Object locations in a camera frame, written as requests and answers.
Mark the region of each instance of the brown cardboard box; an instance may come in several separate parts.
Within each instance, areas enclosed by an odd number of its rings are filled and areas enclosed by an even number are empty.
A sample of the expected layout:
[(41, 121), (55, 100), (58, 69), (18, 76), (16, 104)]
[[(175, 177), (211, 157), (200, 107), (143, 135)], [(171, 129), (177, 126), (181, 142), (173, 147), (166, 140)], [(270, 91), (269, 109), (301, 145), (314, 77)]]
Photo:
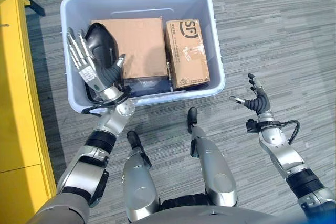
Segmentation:
[(210, 81), (198, 19), (166, 23), (166, 46), (175, 89)]
[(93, 20), (103, 24), (125, 54), (124, 79), (167, 76), (161, 18)]

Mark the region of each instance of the yellow cabinet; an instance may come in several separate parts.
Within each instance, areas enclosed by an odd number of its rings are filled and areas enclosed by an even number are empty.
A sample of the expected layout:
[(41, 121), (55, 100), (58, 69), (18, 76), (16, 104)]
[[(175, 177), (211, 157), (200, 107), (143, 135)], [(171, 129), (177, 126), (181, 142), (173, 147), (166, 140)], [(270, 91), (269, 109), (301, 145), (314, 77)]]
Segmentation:
[(25, 223), (55, 194), (30, 55), (25, 5), (0, 0), (0, 219)]

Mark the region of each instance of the plastic storage bin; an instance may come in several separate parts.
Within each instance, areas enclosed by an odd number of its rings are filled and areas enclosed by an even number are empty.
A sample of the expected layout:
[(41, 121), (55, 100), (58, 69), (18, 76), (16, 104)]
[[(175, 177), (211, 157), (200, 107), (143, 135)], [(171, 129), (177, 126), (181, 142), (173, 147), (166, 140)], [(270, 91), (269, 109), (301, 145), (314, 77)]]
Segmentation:
[(92, 106), (87, 98), (85, 85), (68, 56), (66, 31), (87, 30), (95, 19), (157, 18), (162, 16), (163, 25), (168, 20), (199, 19), (205, 47), (210, 82), (196, 90), (172, 91), (133, 98), (136, 106), (151, 105), (177, 100), (207, 97), (220, 93), (225, 76), (215, 25), (212, 0), (63, 0), (60, 7), (63, 47), (67, 73), (68, 100), (71, 107), (81, 112)]

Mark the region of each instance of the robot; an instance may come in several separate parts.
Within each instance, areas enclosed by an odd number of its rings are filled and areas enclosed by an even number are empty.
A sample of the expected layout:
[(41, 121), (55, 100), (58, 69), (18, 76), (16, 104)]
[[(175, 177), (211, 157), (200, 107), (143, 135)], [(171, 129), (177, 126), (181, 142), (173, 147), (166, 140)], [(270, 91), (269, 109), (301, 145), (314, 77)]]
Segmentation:
[[(102, 99), (93, 108), (108, 108), (66, 170), (57, 185), (57, 194), (48, 200), (28, 224), (77, 223), (87, 224), (89, 209), (99, 203), (106, 187), (109, 173), (105, 170), (119, 134), (135, 107), (127, 89), (117, 84), (124, 61), (119, 57), (108, 70), (97, 63), (82, 32), (75, 38), (68, 29), (69, 55), (86, 84), (96, 90)], [(300, 124), (296, 120), (277, 121), (270, 109), (270, 102), (263, 85), (249, 74), (251, 89), (256, 98), (244, 100), (230, 97), (256, 112), (258, 120), (246, 122), (248, 133), (257, 133), (260, 146), (298, 198), (298, 204), (308, 218), (335, 213), (333, 192), (309, 168), (291, 143)], [(290, 139), (282, 128), (296, 124)], [(122, 183), (126, 214), (129, 222), (146, 223), (270, 223), (280, 222), (276, 217), (261, 212), (234, 207), (237, 188), (233, 175), (217, 146), (208, 139), (197, 124), (197, 108), (189, 109), (187, 130), (191, 135), (190, 155), (199, 158), (205, 184), (204, 193), (183, 196), (160, 202), (149, 169), (152, 164), (141, 141), (134, 131), (127, 133), (131, 151), (123, 169)]]

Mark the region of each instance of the gray carpet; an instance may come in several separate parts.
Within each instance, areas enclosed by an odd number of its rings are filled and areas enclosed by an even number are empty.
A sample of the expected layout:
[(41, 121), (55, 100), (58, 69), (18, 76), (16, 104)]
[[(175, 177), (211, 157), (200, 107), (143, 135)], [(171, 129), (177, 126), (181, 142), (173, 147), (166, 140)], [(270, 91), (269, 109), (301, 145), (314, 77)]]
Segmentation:
[[(40, 106), (55, 179), (85, 142), (97, 118), (74, 112), (67, 101), (59, 6), (36, 0), (47, 16), (27, 10)], [(246, 134), (250, 110), (229, 101), (251, 98), (247, 74), (265, 84), (280, 121), (297, 119), (293, 143), (321, 181), (335, 190), (335, 0), (213, 0), (226, 85), (215, 97), (138, 108), (127, 125), (140, 134), (153, 163), (151, 174), (162, 200), (201, 193), (199, 162), (189, 156), (185, 119), (190, 106), (199, 124), (225, 153), (238, 186), (238, 206), (274, 214), (300, 215), (296, 198), (258, 144)], [(110, 177), (90, 223), (127, 223), (121, 173), (129, 151), (125, 132), (113, 150)]]

